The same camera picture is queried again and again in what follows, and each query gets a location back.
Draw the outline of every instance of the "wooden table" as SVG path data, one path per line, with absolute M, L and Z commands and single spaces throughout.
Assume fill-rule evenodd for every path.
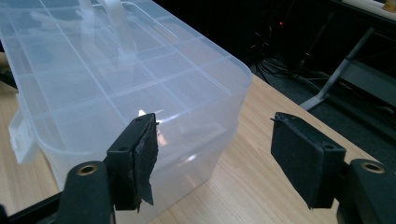
M 58 192 L 41 153 L 19 165 L 7 126 L 18 108 L 15 93 L 0 83 L 0 203 L 9 215 Z M 346 161 L 372 159 L 284 95 L 253 78 L 239 117 L 239 129 L 213 176 L 151 223 L 336 223 L 331 210 L 309 210 L 270 153 L 276 111 L 305 119 L 347 149 Z

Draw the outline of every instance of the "clear plastic container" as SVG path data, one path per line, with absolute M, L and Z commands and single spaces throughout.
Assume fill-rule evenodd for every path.
M 114 19 L 111 7 L 85 0 L 0 1 L 0 38 L 19 88 L 9 126 L 17 159 L 28 162 L 41 148 L 60 188 L 75 165 L 102 161 L 132 119 L 156 114 L 155 205 L 118 214 L 136 223 L 211 176 L 251 74 L 152 1 L 120 6 Z

